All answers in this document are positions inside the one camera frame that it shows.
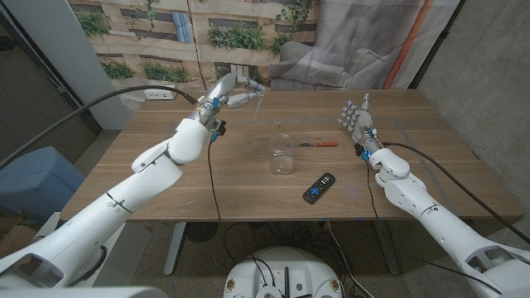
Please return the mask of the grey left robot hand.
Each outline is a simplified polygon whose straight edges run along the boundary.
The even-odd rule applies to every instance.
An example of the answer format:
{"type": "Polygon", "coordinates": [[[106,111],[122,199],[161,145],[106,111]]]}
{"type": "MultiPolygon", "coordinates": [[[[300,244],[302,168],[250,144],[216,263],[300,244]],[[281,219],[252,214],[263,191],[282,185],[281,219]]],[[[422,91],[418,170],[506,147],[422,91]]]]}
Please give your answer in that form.
{"type": "Polygon", "coordinates": [[[223,106],[241,108],[251,100],[262,98],[265,93],[266,88],[260,83],[229,73],[219,79],[206,95],[200,97],[190,119],[212,129],[216,114],[223,106]]]}

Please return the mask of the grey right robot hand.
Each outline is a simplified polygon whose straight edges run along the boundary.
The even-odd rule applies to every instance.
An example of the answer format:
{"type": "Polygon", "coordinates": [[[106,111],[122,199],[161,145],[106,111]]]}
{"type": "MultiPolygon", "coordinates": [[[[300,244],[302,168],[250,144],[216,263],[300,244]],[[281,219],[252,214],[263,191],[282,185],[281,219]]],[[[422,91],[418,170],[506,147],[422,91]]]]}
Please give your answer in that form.
{"type": "Polygon", "coordinates": [[[348,102],[342,108],[338,122],[351,134],[354,143],[366,151],[367,155],[371,156],[382,148],[376,140],[376,132],[369,113],[369,93],[364,95],[364,101],[360,108],[352,102],[348,102]]]}

